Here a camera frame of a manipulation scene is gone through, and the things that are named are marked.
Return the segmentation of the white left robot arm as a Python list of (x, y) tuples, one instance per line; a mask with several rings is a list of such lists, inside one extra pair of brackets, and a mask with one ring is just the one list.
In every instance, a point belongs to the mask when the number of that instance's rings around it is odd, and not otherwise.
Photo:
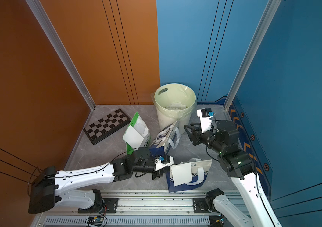
[(47, 167), (31, 183), (28, 213), (44, 213), (54, 207), (75, 207), (79, 213), (100, 212), (104, 207), (100, 190), (84, 191), (84, 187), (127, 180), (136, 173), (151, 174), (156, 180), (173, 164), (173, 157), (153, 157), (149, 149), (142, 147), (95, 167), (69, 171)]

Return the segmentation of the white receipt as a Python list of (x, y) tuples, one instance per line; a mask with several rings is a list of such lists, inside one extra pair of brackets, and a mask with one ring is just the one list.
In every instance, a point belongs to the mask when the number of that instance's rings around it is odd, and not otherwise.
[(186, 184), (192, 181), (192, 170), (190, 163), (173, 165), (170, 168), (170, 172), (175, 186)]
[(143, 147), (146, 144), (149, 130), (145, 126), (131, 126), (129, 125), (123, 135), (123, 140), (131, 147)]

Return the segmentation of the blue white bag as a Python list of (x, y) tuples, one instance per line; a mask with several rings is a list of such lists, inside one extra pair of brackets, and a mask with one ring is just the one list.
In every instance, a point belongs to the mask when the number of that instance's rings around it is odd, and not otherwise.
[(167, 155), (170, 149), (175, 149), (181, 141), (179, 120), (162, 129), (149, 146), (153, 158)]
[(172, 165), (166, 174), (170, 193), (189, 191), (201, 187), (206, 181), (212, 160), (191, 159), (186, 163)]

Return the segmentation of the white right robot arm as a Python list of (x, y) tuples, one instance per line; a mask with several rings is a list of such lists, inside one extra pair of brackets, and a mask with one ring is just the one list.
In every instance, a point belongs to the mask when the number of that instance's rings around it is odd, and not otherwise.
[(254, 158), (239, 148), (236, 124), (220, 120), (215, 128), (205, 132), (198, 123), (185, 125), (184, 129), (193, 145), (204, 144), (218, 154), (221, 168), (237, 187), (249, 215), (233, 205), (220, 189), (206, 194), (208, 210), (222, 214), (234, 227), (280, 227), (281, 223), (261, 186)]

